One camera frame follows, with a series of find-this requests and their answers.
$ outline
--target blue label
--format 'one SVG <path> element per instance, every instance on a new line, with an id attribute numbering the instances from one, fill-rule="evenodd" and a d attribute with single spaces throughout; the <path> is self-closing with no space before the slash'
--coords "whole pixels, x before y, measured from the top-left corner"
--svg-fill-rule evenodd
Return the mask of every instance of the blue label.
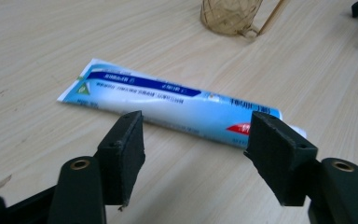
<path id="1" fill-rule="evenodd" d="M 201 91 L 193 90 L 187 87 L 179 86 L 172 83 L 167 83 L 158 80 L 150 80 L 143 77 L 133 77 L 122 75 L 118 73 L 109 73 L 109 72 L 91 72 L 89 73 L 87 79 L 102 79 L 110 82 L 122 83 L 131 86 L 145 87 L 159 91 L 169 91 L 185 96 L 196 96 L 201 93 Z"/>

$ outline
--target table surface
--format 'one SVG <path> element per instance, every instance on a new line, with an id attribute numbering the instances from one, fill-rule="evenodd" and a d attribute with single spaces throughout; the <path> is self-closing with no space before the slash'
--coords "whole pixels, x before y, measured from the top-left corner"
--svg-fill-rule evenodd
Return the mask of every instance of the table surface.
<path id="1" fill-rule="evenodd" d="M 55 185 L 119 118 L 56 101 L 91 58 L 277 107 L 318 160 L 358 164 L 354 2 L 291 1 L 249 42 L 205 29 L 200 0 L 0 0 L 0 195 L 12 205 Z M 106 206 L 109 223 L 309 223 L 309 200 L 280 206 L 241 148 L 149 123 L 144 135 L 130 206 Z"/>

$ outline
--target brass insert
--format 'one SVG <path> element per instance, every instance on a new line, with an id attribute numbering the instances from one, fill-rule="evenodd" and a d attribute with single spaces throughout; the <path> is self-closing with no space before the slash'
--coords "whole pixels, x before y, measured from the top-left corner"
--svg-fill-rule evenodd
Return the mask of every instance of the brass insert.
<path id="1" fill-rule="evenodd" d="M 88 160 L 74 161 L 71 164 L 71 169 L 72 170 L 81 170 L 81 169 L 88 167 L 89 165 L 90 165 L 90 161 L 88 161 Z"/>
<path id="2" fill-rule="evenodd" d="M 353 172 L 354 168 L 343 161 L 333 161 L 333 166 L 336 167 L 340 171 L 344 172 Z"/>

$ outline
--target toothpaste tube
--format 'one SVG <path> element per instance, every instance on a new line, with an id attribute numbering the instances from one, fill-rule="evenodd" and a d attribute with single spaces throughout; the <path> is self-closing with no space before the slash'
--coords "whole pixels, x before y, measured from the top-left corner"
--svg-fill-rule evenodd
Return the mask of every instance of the toothpaste tube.
<path id="1" fill-rule="evenodd" d="M 93 59 L 58 101 L 119 114 L 142 110 L 146 121 L 236 147 L 247 146 L 253 111 L 281 111 L 197 90 Z"/>

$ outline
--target light wood grain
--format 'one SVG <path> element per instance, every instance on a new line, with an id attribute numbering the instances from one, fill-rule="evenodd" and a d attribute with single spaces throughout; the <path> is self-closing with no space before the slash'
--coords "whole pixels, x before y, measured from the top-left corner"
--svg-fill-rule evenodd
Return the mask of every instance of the light wood grain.
<path id="1" fill-rule="evenodd" d="M 0 195 L 12 205 L 54 185 L 116 122 L 56 102 L 91 58 L 278 107 L 318 159 L 358 164 L 353 3 L 291 1 L 249 43 L 205 29 L 200 0 L 0 0 Z M 309 223 L 309 202 L 280 207 L 240 148 L 147 123 L 144 132 L 130 206 L 108 206 L 109 223 Z"/>

